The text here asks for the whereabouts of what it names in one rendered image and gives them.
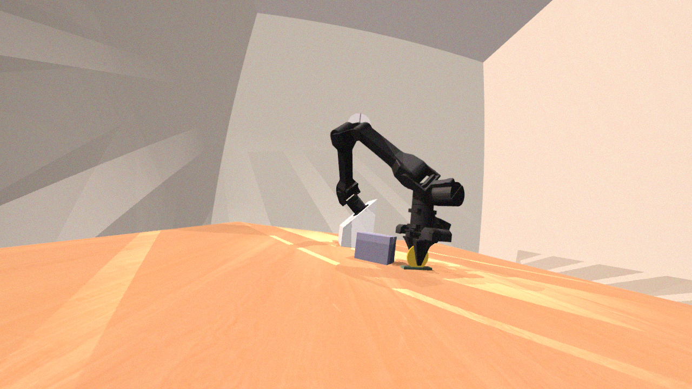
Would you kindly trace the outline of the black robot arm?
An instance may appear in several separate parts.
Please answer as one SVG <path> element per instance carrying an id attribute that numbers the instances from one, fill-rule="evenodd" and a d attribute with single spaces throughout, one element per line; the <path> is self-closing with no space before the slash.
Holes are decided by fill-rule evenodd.
<path id="1" fill-rule="evenodd" d="M 441 176 L 430 166 L 412 153 L 401 152 L 394 144 L 373 130 L 368 122 L 346 122 L 330 132 L 332 146 L 338 150 L 340 180 L 336 185 L 339 203 L 347 204 L 359 214 L 369 204 L 357 196 L 360 193 L 358 183 L 352 176 L 352 149 L 360 140 L 391 170 L 400 183 L 413 190 L 412 205 L 421 206 L 461 206 L 464 201 L 464 188 L 453 178 L 438 180 Z M 425 182 L 420 183 L 428 176 Z M 352 196 L 355 194 L 354 196 Z M 351 198 L 349 198 L 352 196 Z M 348 201 L 346 201 L 349 198 Z"/>

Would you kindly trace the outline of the gold coin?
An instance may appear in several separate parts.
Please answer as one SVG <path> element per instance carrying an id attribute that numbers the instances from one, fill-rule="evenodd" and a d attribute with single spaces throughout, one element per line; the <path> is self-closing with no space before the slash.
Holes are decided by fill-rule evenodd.
<path id="1" fill-rule="evenodd" d="M 426 265 L 426 263 L 428 262 L 428 259 L 429 259 L 429 254 L 426 253 L 422 265 L 417 266 L 417 261 L 415 259 L 414 247 L 411 247 L 407 253 L 407 263 L 410 265 L 410 267 L 424 267 Z"/>

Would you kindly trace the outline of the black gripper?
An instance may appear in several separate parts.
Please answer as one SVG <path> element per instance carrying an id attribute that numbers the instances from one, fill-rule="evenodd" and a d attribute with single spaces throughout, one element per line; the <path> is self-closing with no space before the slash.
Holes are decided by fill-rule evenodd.
<path id="1" fill-rule="evenodd" d="M 410 224 L 398 224 L 396 232 L 403 236 L 408 249 L 414 247 L 417 266 L 421 266 L 429 248 L 437 242 L 451 242 L 452 234 L 448 230 L 431 227 L 434 206 L 412 205 Z"/>

